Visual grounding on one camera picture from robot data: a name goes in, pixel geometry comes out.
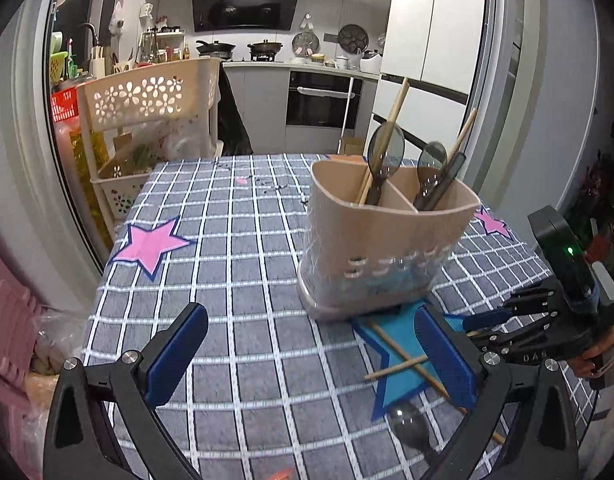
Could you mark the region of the smoky plastic spoon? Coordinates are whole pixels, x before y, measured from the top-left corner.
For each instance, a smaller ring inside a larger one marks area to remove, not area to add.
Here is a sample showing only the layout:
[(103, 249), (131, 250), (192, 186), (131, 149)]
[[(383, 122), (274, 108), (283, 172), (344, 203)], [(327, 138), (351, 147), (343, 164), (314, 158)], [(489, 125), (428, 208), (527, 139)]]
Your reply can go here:
[(447, 162), (447, 152), (441, 142), (432, 141), (426, 144), (418, 161), (419, 192), (414, 198), (413, 205), (423, 210), (427, 196), (437, 183), (438, 174)]
[(409, 401), (395, 403), (387, 414), (388, 424), (399, 442), (419, 451), (433, 465), (438, 453), (431, 443), (429, 425), (423, 414)]
[(395, 122), (383, 122), (369, 144), (368, 162), (372, 182), (365, 205), (377, 206), (383, 184), (399, 169), (405, 154), (405, 137)]

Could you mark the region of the dark plastic utensil handle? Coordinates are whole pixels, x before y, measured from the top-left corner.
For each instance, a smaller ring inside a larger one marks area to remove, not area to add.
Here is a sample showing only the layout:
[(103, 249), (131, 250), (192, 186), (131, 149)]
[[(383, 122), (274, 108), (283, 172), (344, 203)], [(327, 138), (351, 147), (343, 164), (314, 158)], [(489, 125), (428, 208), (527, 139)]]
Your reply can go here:
[(450, 162), (448, 162), (447, 167), (437, 174), (432, 183), (426, 185), (426, 188), (419, 193), (420, 197), (415, 202), (415, 207), (417, 207), (418, 210), (431, 211), (436, 208), (453, 180), (455, 180), (456, 176), (459, 174), (465, 159), (465, 154), (463, 152), (458, 152), (452, 157)]

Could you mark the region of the bag of peanuts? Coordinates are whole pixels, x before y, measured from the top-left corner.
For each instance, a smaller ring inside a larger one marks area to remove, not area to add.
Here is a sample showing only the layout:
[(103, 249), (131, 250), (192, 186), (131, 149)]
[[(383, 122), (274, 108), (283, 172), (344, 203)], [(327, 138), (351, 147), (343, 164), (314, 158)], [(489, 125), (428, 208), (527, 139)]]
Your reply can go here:
[(67, 358), (80, 356), (87, 321), (83, 313), (53, 309), (35, 316), (36, 342), (30, 370), (45, 376), (59, 374)]

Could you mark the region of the beige utensil holder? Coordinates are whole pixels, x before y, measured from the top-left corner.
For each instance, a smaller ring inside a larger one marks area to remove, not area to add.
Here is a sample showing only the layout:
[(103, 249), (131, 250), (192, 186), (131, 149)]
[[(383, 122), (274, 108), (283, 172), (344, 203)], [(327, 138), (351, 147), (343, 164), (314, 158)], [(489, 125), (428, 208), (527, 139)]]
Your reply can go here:
[(480, 206), (456, 180), (436, 209), (416, 210), (419, 179), (412, 165), (384, 183), (377, 205), (358, 205), (365, 170), (348, 157), (310, 167), (297, 286), (316, 321), (343, 321), (424, 297)]

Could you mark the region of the grey checked tablecloth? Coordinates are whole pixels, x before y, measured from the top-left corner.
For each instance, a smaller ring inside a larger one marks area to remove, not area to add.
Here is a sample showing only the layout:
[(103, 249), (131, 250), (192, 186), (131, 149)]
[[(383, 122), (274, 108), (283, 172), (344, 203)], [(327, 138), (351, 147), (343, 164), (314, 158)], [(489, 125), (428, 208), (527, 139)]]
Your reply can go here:
[(143, 347), (191, 301), (207, 335), (158, 416), (205, 479), (418, 479), (421, 453), (372, 414), (380, 356), (346, 323), (301, 306), (309, 155), (167, 162), (129, 211), (185, 246), (153, 273), (106, 263), (83, 343), (87, 364)]

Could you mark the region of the built-in black oven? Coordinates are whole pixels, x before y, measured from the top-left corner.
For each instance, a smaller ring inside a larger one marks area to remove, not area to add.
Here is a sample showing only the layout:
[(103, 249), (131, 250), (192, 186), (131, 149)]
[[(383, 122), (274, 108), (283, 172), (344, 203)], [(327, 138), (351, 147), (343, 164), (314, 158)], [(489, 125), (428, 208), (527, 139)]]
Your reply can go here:
[(363, 81), (323, 73), (290, 72), (288, 126), (354, 129)]

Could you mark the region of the white refrigerator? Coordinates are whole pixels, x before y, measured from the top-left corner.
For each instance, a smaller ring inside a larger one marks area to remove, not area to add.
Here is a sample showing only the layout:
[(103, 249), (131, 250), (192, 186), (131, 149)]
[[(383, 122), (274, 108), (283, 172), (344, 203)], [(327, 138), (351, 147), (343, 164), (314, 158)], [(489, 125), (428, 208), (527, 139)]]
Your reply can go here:
[(412, 139), (405, 159), (424, 145), (451, 150), (470, 113), (487, 0), (391, 0), (370, 127), (387, 119), (409, 81), (397, 124)]

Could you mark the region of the red plastic basket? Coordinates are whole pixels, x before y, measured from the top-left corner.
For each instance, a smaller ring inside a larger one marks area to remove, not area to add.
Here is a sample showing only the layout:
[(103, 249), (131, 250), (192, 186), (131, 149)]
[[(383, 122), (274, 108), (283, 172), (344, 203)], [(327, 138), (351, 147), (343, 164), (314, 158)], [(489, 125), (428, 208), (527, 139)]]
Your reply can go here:
[(78, 116), (77, 94), (74, 87), (51, 94), (51, 112), (55, 124)]

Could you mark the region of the beige perforated storage rack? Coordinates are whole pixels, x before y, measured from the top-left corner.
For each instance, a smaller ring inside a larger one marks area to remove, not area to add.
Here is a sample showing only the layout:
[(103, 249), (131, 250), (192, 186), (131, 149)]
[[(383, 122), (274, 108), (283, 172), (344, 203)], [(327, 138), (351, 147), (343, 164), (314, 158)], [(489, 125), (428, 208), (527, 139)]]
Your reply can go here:
[(218, 58), (167, 62), (76, 87), (90, 182), (113, 230), (160, 162), (222, 155)]

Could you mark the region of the black wok on stove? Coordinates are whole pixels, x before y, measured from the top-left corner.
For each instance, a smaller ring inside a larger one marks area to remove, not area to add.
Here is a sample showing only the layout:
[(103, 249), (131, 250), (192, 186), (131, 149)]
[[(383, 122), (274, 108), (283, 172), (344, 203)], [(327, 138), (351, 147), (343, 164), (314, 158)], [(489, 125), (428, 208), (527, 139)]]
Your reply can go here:
[(234, 44), (227, 44), (226, 42), (217, 40), (213, 42), (202, 39), (196, 40), (196, 51), (200, 56), (212, 56), (213, 58), (221, 58), (222, 60), (231, 60), (234, 49)]

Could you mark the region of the black range hood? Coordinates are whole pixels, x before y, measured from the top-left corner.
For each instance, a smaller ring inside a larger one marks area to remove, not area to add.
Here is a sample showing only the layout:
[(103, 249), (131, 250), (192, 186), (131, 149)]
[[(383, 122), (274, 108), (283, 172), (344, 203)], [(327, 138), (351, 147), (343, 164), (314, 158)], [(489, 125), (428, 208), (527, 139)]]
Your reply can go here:
[(192, 0), (196, 32), (290, 30), (298, 0)]

